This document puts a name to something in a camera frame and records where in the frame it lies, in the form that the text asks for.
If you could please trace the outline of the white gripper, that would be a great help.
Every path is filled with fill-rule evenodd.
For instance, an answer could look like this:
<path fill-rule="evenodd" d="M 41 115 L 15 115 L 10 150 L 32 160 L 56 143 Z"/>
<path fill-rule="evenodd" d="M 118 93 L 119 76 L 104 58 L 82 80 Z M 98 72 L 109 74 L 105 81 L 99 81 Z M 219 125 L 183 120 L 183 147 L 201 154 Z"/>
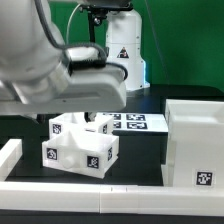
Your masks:
<path fill-rule="evenodd" d="M 127 69 L 103 60 L 93 48 L 66 51 L 68 82 L 63 92 L 50 102 L 52 113 L 85 112 L 86 122 L 94 122 L 96 112 L 121 110 L 126 106 Z"/>

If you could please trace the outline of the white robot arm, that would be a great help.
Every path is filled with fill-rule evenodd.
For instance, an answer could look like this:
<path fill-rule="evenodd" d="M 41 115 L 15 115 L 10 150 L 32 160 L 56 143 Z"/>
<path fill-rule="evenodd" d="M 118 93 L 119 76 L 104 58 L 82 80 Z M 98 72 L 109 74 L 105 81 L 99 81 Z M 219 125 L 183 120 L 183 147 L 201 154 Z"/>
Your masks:
<path fill-rule="evenodd" d="M 49 3 L 71 1 L 109 16 L 105 47 L 61 35 Z M 130 0 L 0 0 L 0 115 L 119 111 L 149 86 L 140 46 Z"/>

